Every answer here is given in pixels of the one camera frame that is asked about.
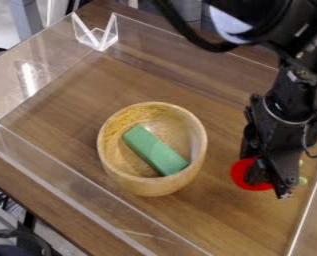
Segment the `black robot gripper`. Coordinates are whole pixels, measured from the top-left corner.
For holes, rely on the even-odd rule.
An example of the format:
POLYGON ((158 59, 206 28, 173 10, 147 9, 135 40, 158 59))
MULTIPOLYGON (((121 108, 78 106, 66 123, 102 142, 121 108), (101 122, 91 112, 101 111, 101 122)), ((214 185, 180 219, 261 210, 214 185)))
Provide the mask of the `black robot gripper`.
MULTIPOLYGON (((277 119, 269 111, 265 97, 260 95, 252 96, 245 116, 248 125, 244 129, 240 157, 266 157, 269 180, 277 199, 286 200, 300 185, 302 139, 306 139, 308 146, 317 143, 317 117, 301 123, 277 119)), ((244 180, 252 186, 268 181, 262 158, 254 160, 244 180)))

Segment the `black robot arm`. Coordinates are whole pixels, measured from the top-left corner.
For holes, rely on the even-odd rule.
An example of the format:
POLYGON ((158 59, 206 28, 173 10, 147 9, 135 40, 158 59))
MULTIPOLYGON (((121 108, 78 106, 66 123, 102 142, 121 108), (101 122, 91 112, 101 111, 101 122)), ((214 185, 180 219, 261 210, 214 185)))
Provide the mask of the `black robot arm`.
POLYGON ((317 158, 317 0, 206 0, 221 37, 260 44, 278 55, 278 74, 245 109, 240 161, 232 178, 280 199, 298 185, 302 155, 317 158))

